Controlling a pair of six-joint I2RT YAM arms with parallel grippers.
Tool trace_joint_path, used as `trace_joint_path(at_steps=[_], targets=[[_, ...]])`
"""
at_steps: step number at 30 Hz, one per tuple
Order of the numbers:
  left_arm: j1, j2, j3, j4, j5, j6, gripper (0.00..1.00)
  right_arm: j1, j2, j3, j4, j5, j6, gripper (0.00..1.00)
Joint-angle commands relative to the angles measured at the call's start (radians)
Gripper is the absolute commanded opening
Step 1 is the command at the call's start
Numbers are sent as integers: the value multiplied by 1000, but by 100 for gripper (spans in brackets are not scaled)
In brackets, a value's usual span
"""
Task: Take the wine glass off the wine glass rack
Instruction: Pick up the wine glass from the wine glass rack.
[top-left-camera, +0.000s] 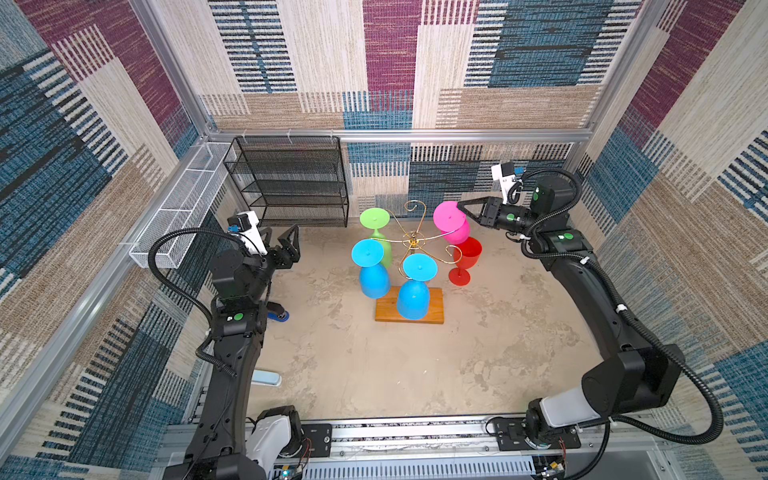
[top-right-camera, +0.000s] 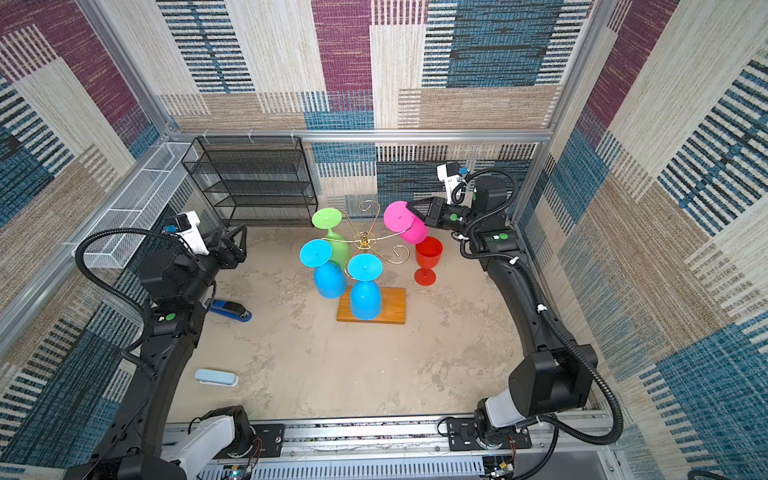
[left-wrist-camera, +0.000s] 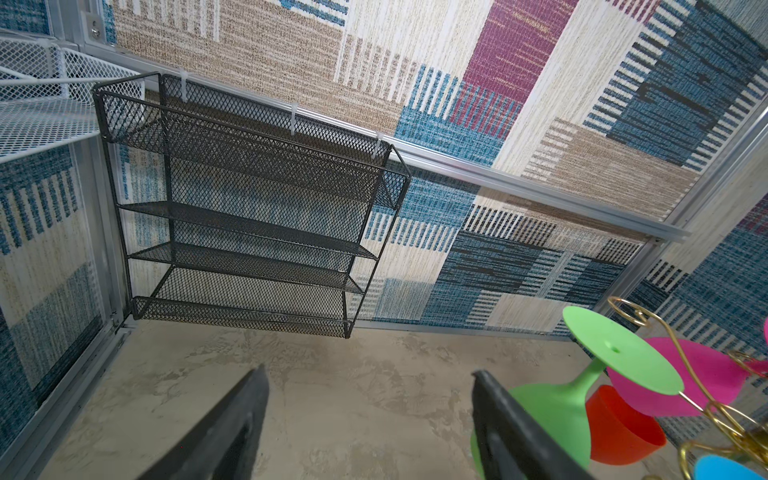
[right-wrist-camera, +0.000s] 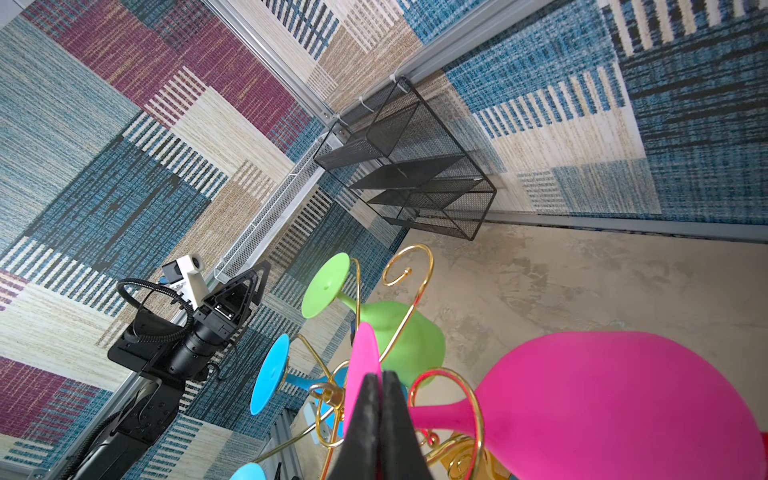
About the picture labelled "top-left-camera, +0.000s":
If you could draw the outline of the magenta plastic wine glass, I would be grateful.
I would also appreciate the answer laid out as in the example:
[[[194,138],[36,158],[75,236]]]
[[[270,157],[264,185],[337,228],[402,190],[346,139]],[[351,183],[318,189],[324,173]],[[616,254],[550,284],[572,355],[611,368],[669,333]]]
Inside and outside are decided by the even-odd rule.
[[[470,237],[467,216],[458,208],[456,201],[440,203],[434,210],[433,223],[449,244],[459,245]]]

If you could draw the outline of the red plastic wine glass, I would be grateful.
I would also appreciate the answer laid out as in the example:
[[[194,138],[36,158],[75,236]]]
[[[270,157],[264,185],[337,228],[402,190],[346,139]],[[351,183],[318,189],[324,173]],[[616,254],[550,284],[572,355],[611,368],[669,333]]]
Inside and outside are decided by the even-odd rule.
[[[454,250],[454,267],[449,272],[449,281],[455,286],[466,286],[471,281],[469,269],[475,266],[482,254],[482,244],[469,237]]]

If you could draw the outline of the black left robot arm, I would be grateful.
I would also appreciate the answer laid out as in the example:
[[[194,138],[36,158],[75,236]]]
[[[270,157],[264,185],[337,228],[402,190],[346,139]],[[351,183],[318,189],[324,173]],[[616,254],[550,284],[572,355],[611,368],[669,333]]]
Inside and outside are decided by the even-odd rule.
[[[197,348],[199,359],[213,367],[203,411],[183,459],[164,471],[166,479],[269,479],[275,462],[300,454],[305,436],[292,405],[263,412],[246,424],[256,362],[265,339],[268,316],[286,310],[270,301],[274,273],[301,258],[298,226],[293,225],[265,252],[249,252],[252,240],[240,232],[211,231],[234,243],[209,263],[217,291],[209,305],[191,303],[208,322]]]

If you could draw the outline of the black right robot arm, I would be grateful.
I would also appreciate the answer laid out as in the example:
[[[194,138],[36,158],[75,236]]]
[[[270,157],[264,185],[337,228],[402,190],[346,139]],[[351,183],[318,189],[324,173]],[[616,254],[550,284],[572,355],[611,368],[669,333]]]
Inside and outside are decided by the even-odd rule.
[[[507,193],[461,201],[459,210],[478,225],[502,231],[522,254],[542,263],[564,287],[589,327],[601,362],[567,391],[530,402],[525,432],[548,445],[577,426],[611,421],[679,441],[634,419],[665,406],[681,375],[689,374],[675,344],[663,343],[623,301],[584,235],[570,227],[569,212],[582,196],[581,181],[558,168],[506,176]]]

